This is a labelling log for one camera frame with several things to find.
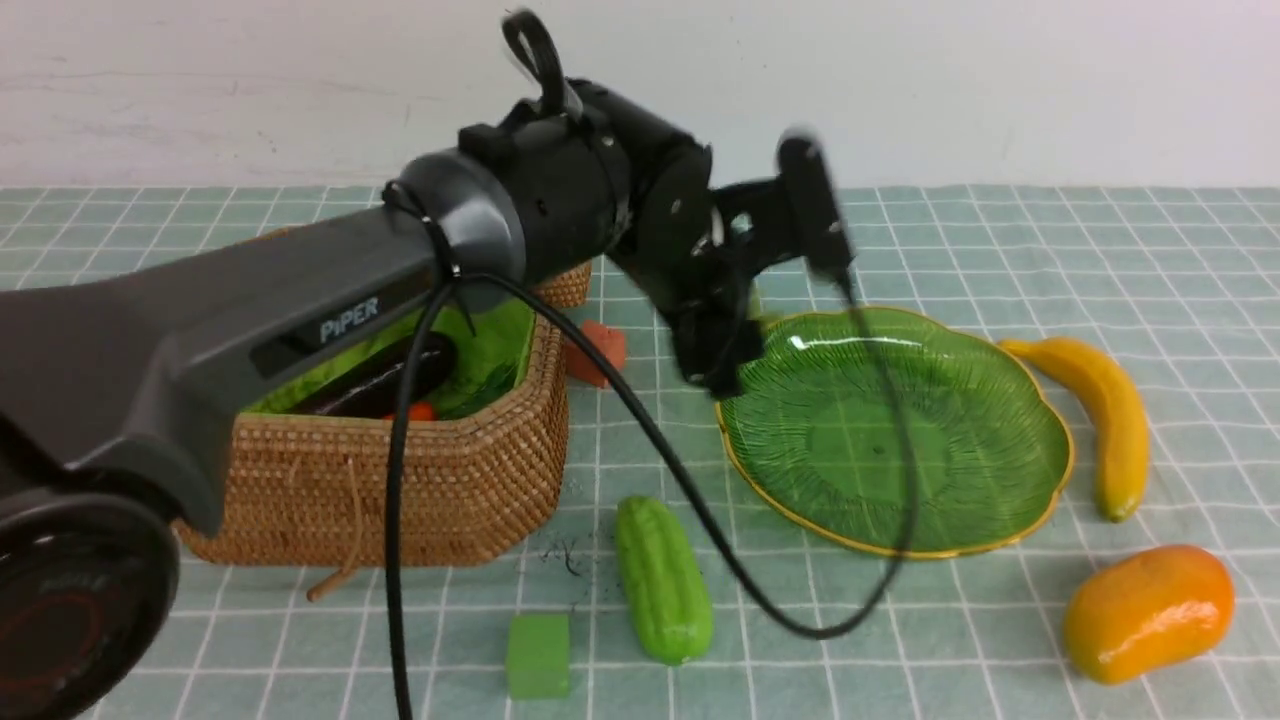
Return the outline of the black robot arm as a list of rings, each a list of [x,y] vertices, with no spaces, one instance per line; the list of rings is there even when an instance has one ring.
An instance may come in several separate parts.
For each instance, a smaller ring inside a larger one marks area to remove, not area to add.
[[[762,354],[751,282],[799,255],[781,210],[817,151],[713,190],[712,152],[561,68],[527,9],[502,22],[539,83],[498,124],[411,161],[378,206],[87,284],[3,293],[3,716],[73,719],[141,660],[177,588],[172,523],[223,519],[236,416],[396,320],[465,316],[609,258],[717,398]]]

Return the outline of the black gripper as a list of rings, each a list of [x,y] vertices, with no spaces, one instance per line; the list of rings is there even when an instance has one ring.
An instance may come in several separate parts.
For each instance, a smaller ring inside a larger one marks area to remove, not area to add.
[[[751,283],[800,251],[777,179],[713,190],[710,169],[699,145],[637,165],[630,227],[611,259],[668,325],[681,377],[710,396],[740,396],[740,366],[764,352],[748,316]]]

